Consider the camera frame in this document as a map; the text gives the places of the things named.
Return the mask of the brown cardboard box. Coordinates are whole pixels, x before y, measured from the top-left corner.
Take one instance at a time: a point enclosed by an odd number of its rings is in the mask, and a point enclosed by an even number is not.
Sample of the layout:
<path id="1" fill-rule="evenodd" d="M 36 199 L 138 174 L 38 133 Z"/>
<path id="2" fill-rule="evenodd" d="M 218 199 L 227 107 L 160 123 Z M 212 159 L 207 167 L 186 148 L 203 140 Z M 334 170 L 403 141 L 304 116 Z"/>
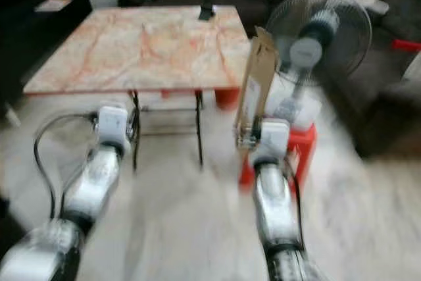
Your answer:
<path id="1" fill-rule="evenodd" d="M 240 104 L 235 116 L 235 140 L 237 127 L 259 126 L 265 116 L 265 106 L 279 64 L 279 53 L 270 32 L 262 26 L 255 28 L 251 41 L 246 72 L 241 83 Z"/>

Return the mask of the small orange plastic stool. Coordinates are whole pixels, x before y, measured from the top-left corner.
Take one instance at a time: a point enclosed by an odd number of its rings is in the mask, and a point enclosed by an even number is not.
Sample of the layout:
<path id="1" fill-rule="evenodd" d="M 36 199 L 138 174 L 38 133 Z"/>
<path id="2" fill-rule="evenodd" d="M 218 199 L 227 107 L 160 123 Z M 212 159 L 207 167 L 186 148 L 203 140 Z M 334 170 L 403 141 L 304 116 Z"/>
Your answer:
<path id="1" fill-rule="evenodd" d="M 214 89 L 216 106 L 223 111 L 236 110 L 240 104 L 240 93 L 241 90 L 239 88 Z"/>

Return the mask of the large red plastic stool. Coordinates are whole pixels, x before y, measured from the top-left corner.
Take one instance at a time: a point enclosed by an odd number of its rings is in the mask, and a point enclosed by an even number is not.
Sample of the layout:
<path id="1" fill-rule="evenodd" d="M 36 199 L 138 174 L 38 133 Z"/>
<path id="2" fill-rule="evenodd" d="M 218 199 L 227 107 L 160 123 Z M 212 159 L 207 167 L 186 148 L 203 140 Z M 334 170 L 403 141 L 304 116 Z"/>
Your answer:
<path id="1" fill-rule="evenodd" d="M 307 179 L 307 172 L 312 162 L 312 157 L 316 149 L 316 140 L 318 139 L 318 130 L 311 124 L 306 130 L 292 130 L 287 140 L 287 153 L 293 159 L 291 165 L 295 171 L 295 181 L 289 182 L 289 187 L 296 192 L 295 184 L 300 188 L 304 187 Z M 247 191 L 255 184 L 255 168 L 249 163 L 249 154 L 255 152 L 255 149 L 241 151 L 243 164 L 241 164 L 241 174 L 239 176 L 238 186 L 241 192 Z"/>

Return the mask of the grey electric fan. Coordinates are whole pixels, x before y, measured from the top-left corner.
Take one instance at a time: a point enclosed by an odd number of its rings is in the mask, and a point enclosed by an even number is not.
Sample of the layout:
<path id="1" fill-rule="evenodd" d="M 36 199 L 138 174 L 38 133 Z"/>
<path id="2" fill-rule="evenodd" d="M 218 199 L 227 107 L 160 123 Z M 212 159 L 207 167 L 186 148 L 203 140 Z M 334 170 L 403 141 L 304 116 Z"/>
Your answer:
<path id="1" fill-rule="evenodd" d="M 276 77 L 291 84 L 274 96 L 270 115 L 292 130 L 308 130 L 321 104 L 303 95 L 304 88 L 317 86 L 322 74 L 348 74 L 359 66 L 371 44 L 369 14 L 355 0 L 285 0 L 265 28 L 279 53 Z"/>

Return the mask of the small black phone stand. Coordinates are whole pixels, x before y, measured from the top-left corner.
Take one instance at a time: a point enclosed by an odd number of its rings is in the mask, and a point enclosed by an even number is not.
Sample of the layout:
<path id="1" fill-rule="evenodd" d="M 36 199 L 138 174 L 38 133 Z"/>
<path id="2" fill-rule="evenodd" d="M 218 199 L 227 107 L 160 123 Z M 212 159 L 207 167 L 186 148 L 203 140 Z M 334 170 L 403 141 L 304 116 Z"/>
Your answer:
<path id="1" fill-rule="evenodd" d="M 216 16 L 216 10 L 214 9 L 214 5 L 209 4 L 202 4 L 199 7 L 199 16 L 198 20 L 204 20 L 208 22 L 212 20 Z"/>

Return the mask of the marble top table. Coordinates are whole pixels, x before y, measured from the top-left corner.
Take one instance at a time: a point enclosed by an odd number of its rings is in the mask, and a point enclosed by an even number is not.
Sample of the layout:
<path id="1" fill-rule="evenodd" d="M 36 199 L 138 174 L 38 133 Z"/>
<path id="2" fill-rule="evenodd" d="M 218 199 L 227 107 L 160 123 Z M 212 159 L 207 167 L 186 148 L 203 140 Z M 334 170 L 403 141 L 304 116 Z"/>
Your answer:
<path id="1" fill-rule="evenodd" d="M 250 40 L 231 5 L 198 20 L 198 5 L 102 8 L 46 59 L 24 95 L 189 92 L 201 118 L 205 91 L 240 88 Z"/>

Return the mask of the small red item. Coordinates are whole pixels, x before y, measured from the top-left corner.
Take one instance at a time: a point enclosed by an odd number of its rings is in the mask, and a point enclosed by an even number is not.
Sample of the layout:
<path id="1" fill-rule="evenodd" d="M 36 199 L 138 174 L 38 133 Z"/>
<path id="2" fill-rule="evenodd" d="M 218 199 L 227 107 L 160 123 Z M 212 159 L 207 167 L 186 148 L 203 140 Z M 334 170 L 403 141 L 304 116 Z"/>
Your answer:
<path id="1" fill-rule="evenodd" d="M 421 52 L 421 41 L 409 41 L 399 38 L 391 40 L 390 47 L 396 50 L 409 51 L 409 52 Z"/>

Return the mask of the black low cabinet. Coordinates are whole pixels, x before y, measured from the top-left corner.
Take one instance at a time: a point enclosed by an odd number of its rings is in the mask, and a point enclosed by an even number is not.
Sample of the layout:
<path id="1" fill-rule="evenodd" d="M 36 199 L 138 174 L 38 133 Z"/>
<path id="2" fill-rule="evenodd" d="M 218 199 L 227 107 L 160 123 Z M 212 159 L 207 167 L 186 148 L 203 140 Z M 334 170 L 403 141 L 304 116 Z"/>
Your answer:
<path id="1" fill-rule="evenodd" d="M 16 103 L 34 73 L 92 11 L 90 0 L 36 11 L 44 1 L 1 1 L 0 100 L 6 103 Z"/>

